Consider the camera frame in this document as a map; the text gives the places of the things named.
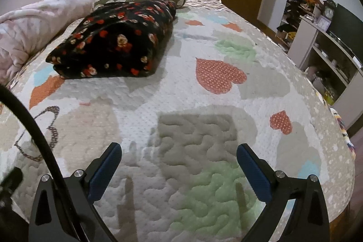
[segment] screw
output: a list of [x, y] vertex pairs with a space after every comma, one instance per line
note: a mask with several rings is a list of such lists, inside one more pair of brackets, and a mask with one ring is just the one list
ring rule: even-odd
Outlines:
[[46, 182], [47, 180], [49, 180], [49, 174], [45, 174], [42, 176], [42, 182]]
[[74, 176], [75, 177], [81, 177], [83, 176], [83, 170], [82, 169], [79, 169], [77, 171], [74, 172]]
[[284, 178], [286, 176], [286, 174], [283, 171], [277, 171], [276, 172], [276, 176], [278, 178]]
[[310, 179], [311, 179], [313, 182], [317, 182], [317, 181], [318, 181], [318, 177], [317, 177], [316, 175], [314, 175], [314, 174], [312, 174], [312, 175], [310, 176]]

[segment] quilted bedspread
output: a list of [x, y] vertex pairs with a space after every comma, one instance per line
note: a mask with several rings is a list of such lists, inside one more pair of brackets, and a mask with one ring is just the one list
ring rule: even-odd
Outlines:
[[[275, 170], [318, 175], [330, 220], [347, 206], [354, 162], [335, 118], [281, 49], [241, 17], [185, 7], [155, 74], [64, 81], [45, 57], [79, 22], [11, 89], [64, 176], [85, 169], [111, 142], [121, 144], [121, 164], [95, 203], [119, 241], [240, 241], [265, 205], [237, 164], [244, 142]], [[14, 196], [28, 217], [46, 165], [6, 108], [0, 134], [0, 177], [13, 166], [23, 170]]]

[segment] tv screen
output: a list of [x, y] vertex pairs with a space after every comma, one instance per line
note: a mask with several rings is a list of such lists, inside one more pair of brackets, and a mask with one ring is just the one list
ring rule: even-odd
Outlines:
[[350, 48], [361, 63], [363, 62], [363, 22], [357, 16], [338, 4], [329, 31]]

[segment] black cable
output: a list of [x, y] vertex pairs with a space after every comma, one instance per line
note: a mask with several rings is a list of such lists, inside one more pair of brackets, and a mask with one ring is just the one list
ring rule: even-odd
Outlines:
[[77, 215], [76, 209], [74, 208], [72, 199], [70, 198], [69, 191], [63, 179], [62, 173], [39, 126], [35, 122], [32, 115], [29, 113], [29, 111], [19, 101], [19, 99], [1, 84], [0, 102], [2, 102], [6, 107], [10, 109], [11, 112], [13, 112], [13, 114], [20, 120], [20, 122], [24, 125], [25, 129], [29, 132], [34, 143], [38, 147], [50, 171], [50, 174], [52, 175], [57, 189], [59, 190], [61, 201], [63, 203], [68, 220], [70, 221], [70, 225], [73, 228], [75, 237], [77, 237], [82, 242], [87, 242], [88, 239], [86, 238], [86, 235], [84, 234], [82, 226], [79, 222], [79, 217]]

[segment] clock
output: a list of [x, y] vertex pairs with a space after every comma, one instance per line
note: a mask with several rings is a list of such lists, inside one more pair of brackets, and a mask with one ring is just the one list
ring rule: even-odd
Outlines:
[[333, 19], [334, 16], [334, 11], [332, 8], [330, 7], [325, 7], [324, 8], [324, 16], [327, 17], [329, 20]]
[[332, 20], [334, 16], [334, 9], [336, 8], [336, 3], [332, 0], [326, 0], [324, 2], [324, 7], [322, 14], [325, 18]]

